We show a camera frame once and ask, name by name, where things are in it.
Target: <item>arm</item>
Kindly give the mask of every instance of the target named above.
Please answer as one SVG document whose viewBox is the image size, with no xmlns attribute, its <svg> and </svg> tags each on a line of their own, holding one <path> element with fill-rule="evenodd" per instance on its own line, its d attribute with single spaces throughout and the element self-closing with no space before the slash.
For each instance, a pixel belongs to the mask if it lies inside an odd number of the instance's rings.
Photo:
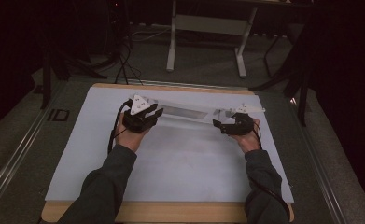
<svg viewBox="0 0 365 224">
<path fill-rule="evenodd" d="M 245 212 L 248 223 L 288 223 L 288 216 L 283 205 L 273 196 L 258 188 L 256 181 L 263 187 L 281 195 L 282 178 L 273 168 L 267 151 L 260 149 L 260 140 L 253 133 L 243 136 L 233 135 L 245 153 L 246 174 L 250 178 L 251 192 L 246 197 Z"/>
<path fill-rule="evenodd" d="M 116 145 L 103 166 L 94 170 L 83 182 L 80 196 L 63 214 L 58 223 L 115 223 L 127 181 L 133 170 L 135 152 L 144 133 L 131 133 L 119 123 Z"/>
</svg>

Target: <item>white rectangular object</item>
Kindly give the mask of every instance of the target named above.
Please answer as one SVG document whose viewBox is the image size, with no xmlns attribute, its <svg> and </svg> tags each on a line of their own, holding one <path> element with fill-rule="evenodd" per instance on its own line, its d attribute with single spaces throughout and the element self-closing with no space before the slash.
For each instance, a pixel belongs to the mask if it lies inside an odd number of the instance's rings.
<svg viewBox="0 0 365 224">
<path fill-rule="evenodd" d="M 261 107 L 256 95 L 189 91 L 150 91 L 91 87 L 51 180 L 46 201 L 74 201 L 89 172 L 102 166 L 116 115 L 131 95 L 211 108 Z M 262 146 L 283 178 L 282 196 L 293 203 L 288 181 L 264 112 Z M 137 151 L 124 201 L 243 202 L 250 191 L 244 154 L 211 124 L 160 117 Z"/>
</svg>

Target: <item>dark background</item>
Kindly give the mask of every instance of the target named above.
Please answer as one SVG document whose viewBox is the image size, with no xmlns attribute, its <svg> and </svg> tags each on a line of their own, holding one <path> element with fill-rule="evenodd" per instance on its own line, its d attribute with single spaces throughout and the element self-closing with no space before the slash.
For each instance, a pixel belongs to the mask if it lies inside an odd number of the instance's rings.
<svg viewBox="0 0 365 224">
<path fill-rule="evenodd" d="M 84 1 L 75 2 L 85 8 Z M 318 101 L 365 190 L 365 1 L 318 1 L 316 5 L 318 11 L 307 21 L 301 40 L 296 44 L 300 49 L 296 50 L 295 57 L 312 56 L 312 50 L 320 52 L 310 60 L 315 62 L 311 63 L 315 66 L 310 87 L 316 91 Z M 60 45 L 74 57 L 84 57 L 88 50 L 99 49 L 90 43 L 104 46 L 103 38 L 82 33 L 96 23 L 76 21 L 68 12 L 68 6 L 63 10 L 59 7 L 47 1 L 0 3 L 0 119 L 35 87 L 31 74 L 42 66 L 42 50 L 35 38 L 38 23 L 50 21 L 48 24 L 53 28 L 59 27 L 57 22 L 63 24 L 65 33 L 59 32 L 63 35 L 54 38 L 58 38 Z M 171 8 L 171 1 L 134 0 L 129 7 L 133 23 L 170 23 L 171 10 L 164 9 Z M 180 9 L 189 12 L 192 7 L 187 3 Z M 227 16 L 232 11 L 237 17 L 246 16 L 245 9 L 233 6 L 214 8 L 205 13 Z M 279 10 L 264 8 L 259 11 L 252 33 L 279 34 L 283 32 L 279 29 L 280 23 L 307 20 L 300 13 L 276 11 Z M 104 17 L 101 18 L 98 24 L 107 29 L 108 24 L 104 24 Z M 82 30 L 71 32 L 73 29 L 68 29 L 71 24 L 78 24 L 75 28 L 82 27 Z"/>
</svg>

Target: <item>table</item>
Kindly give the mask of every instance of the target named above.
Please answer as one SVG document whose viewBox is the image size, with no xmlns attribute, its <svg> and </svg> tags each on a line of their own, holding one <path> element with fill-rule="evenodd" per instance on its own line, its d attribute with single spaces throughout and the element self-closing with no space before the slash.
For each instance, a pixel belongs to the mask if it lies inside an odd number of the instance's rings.
<svg viewBox="0 0 365 224">
<path fill-rule="evenodd" d="M 175 32 L 176 30 L 190 30 L 197 32 L 208 32 L 218 33 L 227 35 L 240 35 L 242 37 L 241 44 L 234 50 L 235 58 L 237 61 L 238 73 L 241 78 L 245 78 L 246 66 L 244 64 L 243 51 L 246 47 L 246 41 L 248 40 L 249 32 L 252 28 L 255 15 L 259 5 L 265 4 L 278 4 L 278 5 L 291 5 L 290 1 L 279 1 L 279 0 L 237 0 L 237 1 L 224 1 L 230 3 L 246 3 L 253 4 L 254 7 L 249 13 L 249 17 L 246 21 L 244 20 L 231 20 L 231 19 L 220 19 L 220 18 L 209 18 L 191 15 L 181 15 L 176 13 L 176 0 L 173 1 L 172 19 L 171 19 L 171 43 L 168 52 L 167 59 L 167 71 L 174 71 L 175 63 Z"/>
<path fill-rule="evenodd" d="M 121 85 L 95 84 L 94 87 L 120 88 Z M 204 90 L 192 88 L 122 86 L 129 89 L 198 91 L 252 95 L 251 91 Z M 72 202 L 46 202 L 42 218 L 55 222 Z M 123 203 L 117 222 L 246 222 L 243 203 Z"/>
</svg>

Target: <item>gray carpet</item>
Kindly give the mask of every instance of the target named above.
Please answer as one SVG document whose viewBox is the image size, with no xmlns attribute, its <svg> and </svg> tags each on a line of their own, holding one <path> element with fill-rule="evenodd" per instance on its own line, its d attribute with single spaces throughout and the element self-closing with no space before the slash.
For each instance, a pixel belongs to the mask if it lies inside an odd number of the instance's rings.
<svg viewBox="0 0 365 224">
<path fill-rule="evenodd" d="M 135 35 L 133 38 L 146 37 L 147 35 Z M 198 41 L 195 34 L 178 34 L 175 71 L 172 73 L 165 71 L 169 47 L 167 35 L 133 42 L 128 62 L 137 75 L 138 72 L 134 69 L 141 71 L 142 80 L 246 88 L 269 79 L 261 57 L 270 43 L 271 40 L 265 36 L 253 36 L 249 39 L 244 53 L 249 72 L 246 79 L 238 77 L 233 57 L 233 47 L 239 44 L 239 39 L 225 39 L 223 35 L 209 35 L 204 39 L 201 36 Z M 287 40 L 280 40 L 269 56 L 272 71 L 283 62 L 289 49 Z M 69 110 L 70 117 L 67 122 L 45 121 L 41 126 L 29 152 L 0 199 L 0 223 L 25 224 L 39 220 L 49 182 L 87 90 L 95 82 L 113 82 L 118 70 L 119 64 L 116 64 L 102 71 L 102 74 L 109 76 L 107 80 L 74 73 L 69 82 L 61 84 L 60 94 L 54 98 L 50 109 Z M 127 76 L 133 77 L 133 71 L 128 69 Z M 318 184 L 308 147 L 316 150 L 324 165 L 347 222 L 365 223 L 365 195 L 315 95 L 310 92 L 306 112 L 308 127 L 303 128 L 299 126 L 293 105 L 280 93 L 284 85 L 285 83 L 281 83 L 264 92 L 258 92 L 258 95 L 267 109 L 266 118 L 295 198 L 294 223 L 334 223 Z M 39 95 L 30 93 L 1 121 L 0 169 L 28 131 L 35 116 L 41 113 L 40 99 Z"/>
</svg>

